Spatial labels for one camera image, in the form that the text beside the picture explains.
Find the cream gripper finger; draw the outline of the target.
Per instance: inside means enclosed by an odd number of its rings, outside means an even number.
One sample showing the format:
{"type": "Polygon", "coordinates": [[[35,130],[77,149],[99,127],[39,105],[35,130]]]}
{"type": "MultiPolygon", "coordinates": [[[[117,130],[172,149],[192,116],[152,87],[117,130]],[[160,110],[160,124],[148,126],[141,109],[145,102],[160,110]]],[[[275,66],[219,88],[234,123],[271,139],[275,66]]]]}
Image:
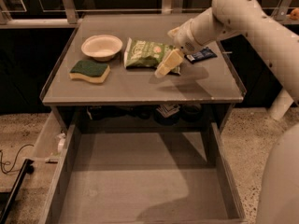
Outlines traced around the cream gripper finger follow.
{"type": "Polygon", "coordinates": [[[154,75],[156,77],[166,76],[172,69],[179,66],[184,59],[184,54],[179,49],[173,49],[169,51],[163,58],[163,60],[157,66],[154,75]]]}
{"type": "Polygon", "coordinates": [[[176,27],[174,29],[171,29],[167,32],[167,35],[172,38],[175,39],[178,35],[179,35],[179,29],[180,27],[176,27]]]}

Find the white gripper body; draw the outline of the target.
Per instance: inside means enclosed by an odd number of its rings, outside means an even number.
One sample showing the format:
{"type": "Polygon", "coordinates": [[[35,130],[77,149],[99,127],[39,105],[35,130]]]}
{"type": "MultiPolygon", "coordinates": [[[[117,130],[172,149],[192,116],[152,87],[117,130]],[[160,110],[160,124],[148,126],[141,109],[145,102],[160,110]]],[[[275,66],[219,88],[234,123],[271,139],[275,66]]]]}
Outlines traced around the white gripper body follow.
{"type": "Polygon", "coordinates": [[[194,54],[203,48],[192,34],[192,20],[188,20],[174,29],[174,44],[184,54],[194,54]]]}

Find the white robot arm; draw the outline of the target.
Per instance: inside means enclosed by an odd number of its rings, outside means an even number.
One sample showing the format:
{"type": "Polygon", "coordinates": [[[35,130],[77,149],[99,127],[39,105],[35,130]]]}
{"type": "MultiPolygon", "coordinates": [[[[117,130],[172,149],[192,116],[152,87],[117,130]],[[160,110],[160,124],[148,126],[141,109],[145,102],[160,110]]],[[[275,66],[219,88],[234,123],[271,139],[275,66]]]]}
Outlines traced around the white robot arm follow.
{"type": "MultiPolygon", "coordinates": [[[[155,71],[167,75],[212,41],[244,36],[282,85],[269,109],[281,119],[299,102],[299,36],[267,16],[256,0],[212,0],[211,7],[168,32],[175,49],[155,71]]],[[[256,224],[299,224],[299,124],[273,145],[263,171],[256,224]]]]}

